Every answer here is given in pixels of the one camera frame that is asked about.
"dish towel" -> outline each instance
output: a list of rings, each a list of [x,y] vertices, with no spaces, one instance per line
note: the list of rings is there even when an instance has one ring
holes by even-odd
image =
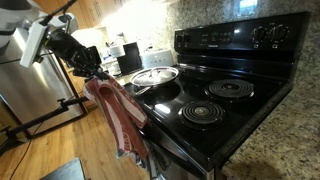
[[[129,93],[111,76],[104,81],[91,79],[83,92],[99,106],[108,122],[117,142],[117,156],[136,153],[145,160],[148,152],[137,127],[144,127],[147,116]]]

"granite countertop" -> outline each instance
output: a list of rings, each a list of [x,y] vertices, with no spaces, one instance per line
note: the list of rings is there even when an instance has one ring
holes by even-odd
[[[320,88],[294,87],[222,172],[230,179],[320,179]]]

